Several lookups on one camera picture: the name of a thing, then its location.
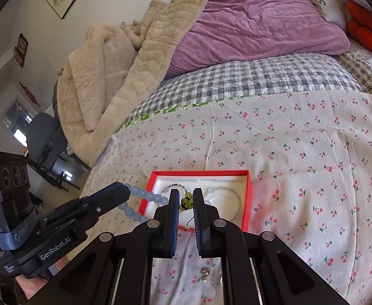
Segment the gray checkered blanket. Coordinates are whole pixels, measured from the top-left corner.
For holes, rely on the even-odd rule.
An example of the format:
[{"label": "gray checkered blanket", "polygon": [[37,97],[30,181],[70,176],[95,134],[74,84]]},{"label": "gray checkered blanket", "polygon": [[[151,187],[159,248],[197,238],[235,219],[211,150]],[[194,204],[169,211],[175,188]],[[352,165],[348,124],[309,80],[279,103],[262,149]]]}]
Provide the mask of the gray checkered blanket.
[{"label": "gray checkered blanket", "polygon": [[126,122],[162,109],[246,97],[308,90],[372,93],[372,53],[352,41],[346,54],[288,54],[251,62],[227,62],[163,81]]}]

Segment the human hand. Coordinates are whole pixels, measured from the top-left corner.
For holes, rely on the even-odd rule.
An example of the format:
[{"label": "human hand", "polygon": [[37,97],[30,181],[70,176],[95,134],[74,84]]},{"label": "human hand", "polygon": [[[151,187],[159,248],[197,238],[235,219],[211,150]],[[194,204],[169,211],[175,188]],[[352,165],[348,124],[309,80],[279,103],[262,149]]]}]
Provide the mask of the human hand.
[{"label": "human hand", "polygon": [[[61,258],[58,262],[54,265],[58,271],[60,271],[64,266],[67,265],[69,260],[67,257]],[[35,277],[33,279],[27,279],[23,275],[20,275],[15,278],[18,284],[20,285],[21,289],[24,291],[26,298],[29,300],[32,298],[34,294],[36,294],[46,283],[45,279],[41,277]]]}]

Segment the camera lens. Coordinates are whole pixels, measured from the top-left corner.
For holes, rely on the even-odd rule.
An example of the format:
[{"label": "camera lens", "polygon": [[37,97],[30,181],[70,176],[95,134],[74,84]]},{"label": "camera lens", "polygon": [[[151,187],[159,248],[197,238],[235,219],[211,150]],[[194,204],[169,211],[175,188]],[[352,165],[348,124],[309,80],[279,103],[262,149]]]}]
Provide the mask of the camera lens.
[{"label": "camera lens", "polygon": [[19,168],[17,166],[14,166],[12,168],[12,179],[15,186],[18,187],[21,184],[21,175],[19,173]]},{"label": "camera lens", "polygon": [[10,186],[10,175],[9,175],[9,171],[7,168],[4,168],[2,170],[2,182],[4,183],[4,186],[6,188],[9,188]]},{"label": "camera lens", "polygon": [[26,168],[25,167],[22,168],[22,180],[24,182],[27,182],[28,181],[28,172],[26,171]]}]

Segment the purple blanket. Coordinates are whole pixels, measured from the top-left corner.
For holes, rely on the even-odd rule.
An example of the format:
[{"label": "purple blanket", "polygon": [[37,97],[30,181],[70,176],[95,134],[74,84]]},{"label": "purple blanket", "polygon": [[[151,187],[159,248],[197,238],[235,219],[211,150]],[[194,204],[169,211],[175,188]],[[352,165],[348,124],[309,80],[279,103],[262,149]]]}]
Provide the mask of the purple blanket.
[{"label": "purple blanket", "polygon": [[209,0],[176,48],[166,78],[228,61],[289,53],[340,55],[346,34],[311,0]]}]

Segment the beige blanket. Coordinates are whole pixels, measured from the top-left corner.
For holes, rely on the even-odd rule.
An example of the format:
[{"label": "beige blanket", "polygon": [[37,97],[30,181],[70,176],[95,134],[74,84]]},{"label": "beige blanket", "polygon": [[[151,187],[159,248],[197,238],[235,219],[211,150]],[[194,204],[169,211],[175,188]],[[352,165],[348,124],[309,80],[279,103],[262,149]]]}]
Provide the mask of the beige blanket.
[{"label": "beige blanket", "polygon": [[[153,0],[140,25],[90,26],[84,45],[59,72],[57,84],[63,131],[90,167],[132,110],[164,79],[177,44],[207,1],[172,0],[167,5]],[[136,58],[134,48],[140,48]]]}]

